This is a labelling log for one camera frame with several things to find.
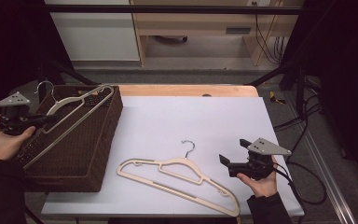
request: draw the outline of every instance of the brown woven basket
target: brown woven basket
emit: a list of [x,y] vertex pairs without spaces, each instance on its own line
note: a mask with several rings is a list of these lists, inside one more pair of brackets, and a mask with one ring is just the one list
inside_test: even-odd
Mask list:
[[[96,86],[55,86],[54,98],[80,96]],[[21,166],[27,164],[44,148],[57,140],[75,122],[101,102],[111,91],[95,92],[85,98],[86,103],[51,133],[37,135],[27,147],[13,158]],[[54,105],[51,94],[43,100],[37,114],[46,114]],[[59,120],[80,105],[74,102],[60,108],[55,114]],[[41,192],[97,192],[101,190],[103,176],[123,104],[120,91],[114,94],[86,119],[80,122],[57,145],[25,169],[27,191]],[[45,127],[48,130],[56,124]]]

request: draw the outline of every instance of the white clothes hanger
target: white clothes hanger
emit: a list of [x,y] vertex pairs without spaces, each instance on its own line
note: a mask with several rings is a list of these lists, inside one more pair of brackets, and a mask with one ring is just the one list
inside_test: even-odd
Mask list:
[[31,166],[35,161],[37,161],[40,157],[42,157],[43,155],[45,155],[49,150],[51,150],[55,145],[57,145],[68,133],[70,133],[77,125],[79,125],[84,119],[86,119],[89,115],[92,114],[92,112],[94,112],[98,107],[100,107],[103,103],[105,103],[114,93],[115,90],[112,86],[110,85],[102,85],[99,86],[97,88],[95,88],[94,90],[91,90],[89,92],[86,92],[85,94],[78,96],[78,97],[67,97],[64,98],[60,101],[57,101],[54,96],[53,99],[56,101],[55,105],[48,111],[47,115],[52,115],[55,112],[57,112],[61,107],[70,104],[72,102],[76,102],[76,101],[81,101],[81,104],[79,106],[77,106],[73,111],[71,111],[71,113],[69,113],[68,115],[66,115],[63,119],[61,119],[57,124],[55,124],[53,127],[51,127],[48,131],[46,131],[45,129],[40,129],[39,132],[48,134],[51,131],[53,131],[56,127],[58,127],[62,122],[64,122],[67,118],[69,118],[72,114],[74,114],[81,106],[83,106],[83,104],[86,103],[85,98],[88,96],[91,96],[92,94],[94,94],[95,92],[98,91],[103,91],[104,89],[109,89],[110,93],[108,95],[106,95],[101,102],[99,102],[97,105],[95,105],[91,110],[89,110],[85,115],[83,115],[83,117],[81,117],[80,119],[78,119],[71,127],[69,127],[63,134],[61,134],[59,137],[57,137],[50,145],[48,145],[45,149],[43,149],[38,155],[36,155],[32,160],[30,160],[27,164],[25,164],[23,166],[23,169],[27,169],[29,166]]
[[[191,141],[183,141],[183,143],[184,142],[192,143],[193,144],[193,149],[194,149],[195,145],[194,145],[193,142],[191,142]],[[230,215],[232,217],[237,217],[238,214],[240,213],[240,206],[239,206],[237,198],[234,196],[234,194],[231,191],[229,191],[228,189],[224,188],[220,184],[216,183],[215,181],[213,181],[207,175],[203,174],[202,171],[200,170],[200,168],[193,161],[188,160],[187,155],[188,155],[188,153],[190,151],[188,151],[186,153],[185,158],[175,158],[175,159],[170,159],[170,160],[167,160],[167,161],[153,161],[153,160],[144,160],[144,159],[130,159],[130,160],[127,160],[127,161],[123,161],[117,168],[117,174],[121,175],[121,176],[124,176],[124,177],[127,177],[128,179],[135,180],[137,182],[146,184],[146,185],[148,185],[150,187],[164,190],[164,191],[169,192],[169,193],[171,193],[173,195],[176,195],[176,196],[182,197],[184,199],[190,200],[191,202],[199,203],[201,205],[204,205],[206,207],[212,208],[212,209],[214,209],[216,211],[222,212],[222,213]],[[163,174],[170,175],[170,176],[173,176],[173,177],[176,177],[176,178],[179,178],[179,179],[183,179],[183,180],[185,180],[185,181],[187,181],[189,183],[195,184],[195,185],[201,185],[202,182],[204,182],[204,181],[208,182],[210,185],[212,185],[213,187],[218,189],[218,192],[222,196],[230,198],[230,200],[234,204],[234,209],[230,210],[230,209],[222,207],[222,206],[220,206],[218,204],[211,203],[211,202],[208,202],[207,200],[204,200],[202,198],[196,197],[196,196],[194,196],[192,194],[188,194],[188,193],[183,192],[181,190],[173,189],[173,188],[171,188],[169,186],[160,184],[160,183],[158,183],[156,181],[149,180],[149,179],[140,177],[138,175],[132,175],[132,174],[123,172],[122,169],[128,164],[134,164],[135,166],[140,166],[142,164],[156,165],[158,167],[158,170],[160,172],[162,172]],[[176,173],[173,173],[173,172],[170,172],[170,171],[162,169],[162,167],[165,166],[165,165],[173,165],[173,164],[181,164],[181,165],[189,167],[195,174],[197,174],[197,176],[199,177],[199,180],[194,180],[192,178],[189,178],[189,177],[179,175],[179,174],[176,174]]]
[[99,86],[97,88],[95,88],[92,91],[86,92],[85,94],[81,95],[81,96],[73,96],[73,97],[67,97],[64,98],[60,101],[56,101],[56,103],[54,104],[54,106],[51,107],[51,109],[48,111],[47,115],[53,115],[55,112],[57,112],[61,107],[68,105],[70,103],[73,102],[77,102],[77,101],[81,101],[81,104],[77,106],[77,108],[75,108],[73,111],[71,111],[71,113],[69,113],[68,115],[66,115],[63,119],[61,119],[57,124],[55,124],[53,127],[51,127],[48,131],[43,130],[43,133],[50,133],[51,131],[53,131],[56,127],[58,127],[62,122],[64,122],[67,118],[69,118],[72,114],[74,114],[80,107],[83,106],[83,104],[86,103],[85,98],[88,96],[91,96],[92,94],[94,94],[95,92],[98,91],[103,91],[104,89],[109,89],[110,93],[108,95],[106,95],[103,100],[101,100],[100,103],[98,103],[96,106],[94,106],[86,115],[84,115],[80,121],[78,123],[80,123],[82,120],[86,119],[92,112],[94,112],[94,110],[96,110],[100,105],[102,105],[106,100],[108,100],[114,93],[114,89],[112,86],[110,85],[102,85]]

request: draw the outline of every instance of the sleeve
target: sleeve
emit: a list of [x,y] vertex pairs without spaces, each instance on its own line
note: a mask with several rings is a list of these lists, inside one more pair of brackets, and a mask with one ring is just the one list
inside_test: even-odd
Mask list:
[[0,223],[26,223],[24,171],[10,161],[0,161]]
[[278,192],[270,197],[256,198],[253,195],[248,199],[247,203],[251,210],[254,224],[292,223],[292,219],[289,217]]

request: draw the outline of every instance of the hand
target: hand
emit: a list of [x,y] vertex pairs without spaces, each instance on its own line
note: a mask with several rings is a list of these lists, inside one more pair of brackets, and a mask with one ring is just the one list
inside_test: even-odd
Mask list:
[[0,160],[10,160],[20,149],[21,144],[32,136],[35,127],[29,127],[22,134],[17,136],[7,135],[0,132]]
[[[272,161],[277,163],[275,158],[273,156],[271,157]],[[249,178],[249,176],[241,173],[237,174],[237,178],[252,189],[256,198],[263,196],[269,197],[277,193],[277,179],[275,171],[269,174],[266,178],[260,180],[253,180]]]

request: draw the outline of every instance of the hanger hook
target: hanger hook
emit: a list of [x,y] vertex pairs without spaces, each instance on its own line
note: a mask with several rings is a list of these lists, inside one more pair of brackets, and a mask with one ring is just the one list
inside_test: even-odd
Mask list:
[[190,153],[191,151],[194,150],[194,148],[196,148],[196,144],[194,144],[193,141],[190,141],[190,140],[183,140],[182,143],[183,143],[183,144],[184,144],[184,143],[191,143],[191,144],[193,144],[193,148],[191,148],[191,149],[186,153],[185,158],[187,159],[188,153]]
[[54,85],[53,83],[51,83],[50,81],[41,81],[39,82],[39,84],[37,84],[37,87],[36,87],[36,92],[34,92],[34,94],[37,94],[39,92],[39,87],[40,85],[42,85],[43,83],[48,83],[51,85],[51,97],[54,99],[55,102],[57,102],[56,98],[54,97]]

